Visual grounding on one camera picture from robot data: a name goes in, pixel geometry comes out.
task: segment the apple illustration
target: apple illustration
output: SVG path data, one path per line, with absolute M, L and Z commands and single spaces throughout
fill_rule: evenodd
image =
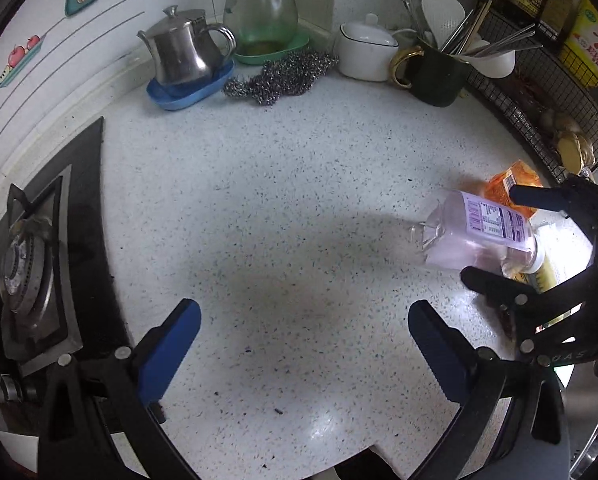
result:
M 16 46 L 12 49 L 12 52 L 10 52 L 10 55 L 8 56 L 8 65 L 14 68 L 25 55 L 26 50 L 21 45 Z
M 33 49 L 34 46 L 39 43 L 39 41 L 41 41 L 41 38 L 39 38 L 37 35 L 34 35 L 32 38 L 28 40 L 28 44 L 26 45 L 27 49 Z

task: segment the bottle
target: bottle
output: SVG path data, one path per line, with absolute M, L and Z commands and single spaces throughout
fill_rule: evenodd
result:
M 238 54 L 272 54 L 294 37 L 297 7 L 294 0 L 225 0 L 223 23 L 237 37 Z
M 422 224 L 428 266 L 478 267 L 505 276 L 534 272 L 544 252 L 521 213 L 463 191 L 451 191 Z

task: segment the sugar bowl lid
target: sugar bowl lid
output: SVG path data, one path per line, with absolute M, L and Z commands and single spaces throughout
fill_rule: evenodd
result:
M 341 33 L 349 40 L 385 46 L 399 46 L 399 42 L 383 27 L 378 25 L 376 14 L 365 15 L 362 22 L 349 22 L 341 25 Z
M 190 27 L 191 25 L 205 21 L 205 10 L 191 9 L 176 12 L 177 7 L 178 6 L 176 5 L 172 5 L 163 9 L 166 17 L 146 30 L 146 37 L 153 38 L 154 36 L 160 36 L 161 34 L 169 34 L 175 30 Z

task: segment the black stove top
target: black stove top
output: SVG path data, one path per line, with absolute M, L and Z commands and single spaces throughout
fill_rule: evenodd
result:
M 13 186 L 0 221 L 0 408 L 16 412 L 11 431 L 35 433 L 25 412 L 42 401 L 59 354 L 87 360 L 130 346 L 104 246 L 103 125 L 71 140 L 23 191 Z

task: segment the blue tray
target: blue tray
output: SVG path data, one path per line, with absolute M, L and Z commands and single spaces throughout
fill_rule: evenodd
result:
M 156 79 L 152 79 L 145 91 L 151 101 L 164 110 L 181 110 L 219 91 L 233 71 L 234 61 L 230 60 L 208 83 L 188 83 L 165 87 L 160 85 Z

